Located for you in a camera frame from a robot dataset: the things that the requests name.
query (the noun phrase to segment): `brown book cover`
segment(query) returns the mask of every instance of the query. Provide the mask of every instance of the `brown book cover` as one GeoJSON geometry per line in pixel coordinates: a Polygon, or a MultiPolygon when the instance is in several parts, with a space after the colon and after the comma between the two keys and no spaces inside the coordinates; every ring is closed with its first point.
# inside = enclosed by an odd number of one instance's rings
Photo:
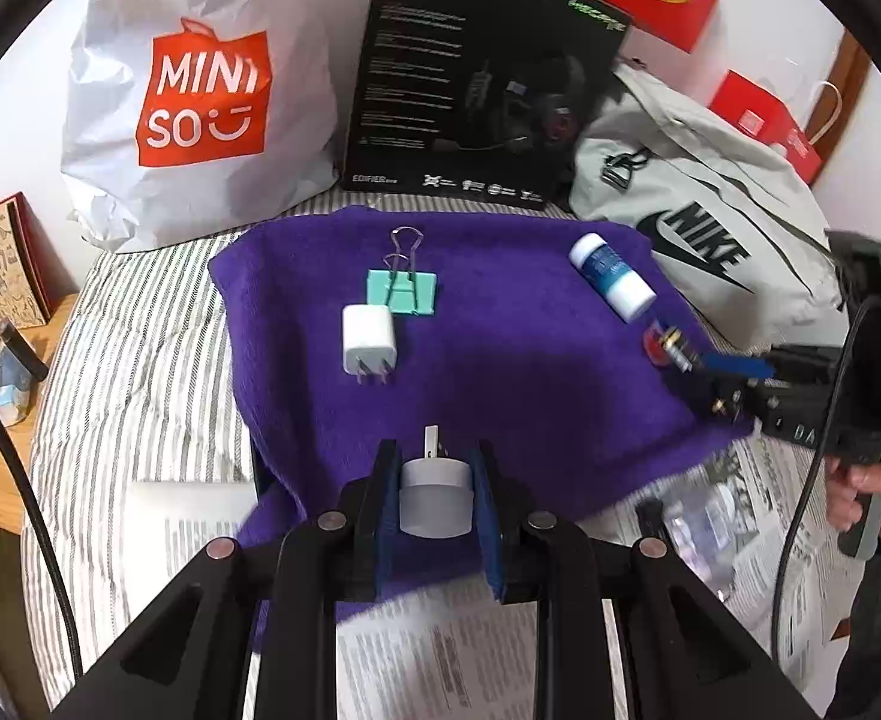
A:
{"type": "Polygon", "coordinates": [[[50,303],[31,251],[26,201],[15,194],[0,202],[0,319],[16,327],[39,327],[50,319],[50,303]]]}

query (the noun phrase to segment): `white and blue bottle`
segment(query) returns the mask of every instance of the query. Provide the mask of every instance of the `white and blue bottle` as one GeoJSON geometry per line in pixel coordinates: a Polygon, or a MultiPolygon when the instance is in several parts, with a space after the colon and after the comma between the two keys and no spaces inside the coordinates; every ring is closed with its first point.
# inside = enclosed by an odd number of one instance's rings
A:
{"type": "Polygon", "coordinates": [[[643,314],[656,293],[597,233],[573,244],[570,261],[624,322],[643,314]]]}

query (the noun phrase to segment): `nike swoosh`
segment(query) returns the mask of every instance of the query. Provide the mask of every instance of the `nike swoosh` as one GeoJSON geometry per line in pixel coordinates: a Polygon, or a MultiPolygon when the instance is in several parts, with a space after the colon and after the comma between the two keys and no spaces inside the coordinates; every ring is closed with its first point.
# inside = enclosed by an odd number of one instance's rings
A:
{"type": "Polygon", "coordinates": [[[653,250],[658,254],[664,255],[664,257],[669,257],[672,260],[677,260],[682,262],[684,265],[689,265],[692,268],[698,269],[698,271],[703,271],[706,274],[710,274],[712,276],[721,279],[722,281],[727,282],[728,284],[733,284],[735,287],[741,288],[741,290],[747,290],[751,295],[753,295],[753,290],[750,290],[739,281],[735,279],[731,279],[730,276],[725,274],[723,269],[719,265],[711,265],[706,260],[697,257],[693,252],[685,250],[683,247],[679,247],[677,244],[674,244],[672,241],[668,241],[664,238],[663,233],[660,232],[659,227],[657,226],[658,221],[663,215],[670,213],[669,211],[660,211],[656,214],[651,214],[648,217],[642,218],[637,223],[637,232],[643,233],[645,236],[650,238],[650,242],[653,244],[653,250]]]}

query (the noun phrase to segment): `bottle label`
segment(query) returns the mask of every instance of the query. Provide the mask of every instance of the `bottle label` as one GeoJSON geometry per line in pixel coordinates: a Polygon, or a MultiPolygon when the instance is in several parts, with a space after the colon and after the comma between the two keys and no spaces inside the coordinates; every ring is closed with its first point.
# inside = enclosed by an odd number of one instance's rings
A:
{"type": "Polygon", "coordinates": [[[621,276],[629,274],[630,266],[620,255],[604,244],[591,252],[583,262],[583,275],[601,295],[616,284],[621,276]]]}

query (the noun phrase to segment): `headphone image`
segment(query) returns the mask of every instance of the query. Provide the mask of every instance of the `headphone image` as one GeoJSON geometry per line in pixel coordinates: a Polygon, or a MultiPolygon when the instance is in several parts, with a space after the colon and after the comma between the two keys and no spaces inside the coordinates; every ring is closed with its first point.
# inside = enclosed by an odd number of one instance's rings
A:
{"type": "MultiPolygon", "coordinates": [[[[489,62],[471,77],[464,100],[467,122],[485,107],[492,74],[489,62]]],[[[581,107],[586,74],[581,62],[566,53],[552,52],[509,74],[501,104],[490,114],[494,143],[468,148],[448,138],[434,140],[434,151],[494,151],[504,148],[526,153],[539,148],[559,152],[571,146],[581,132],[576,111],[581,107]]]]}

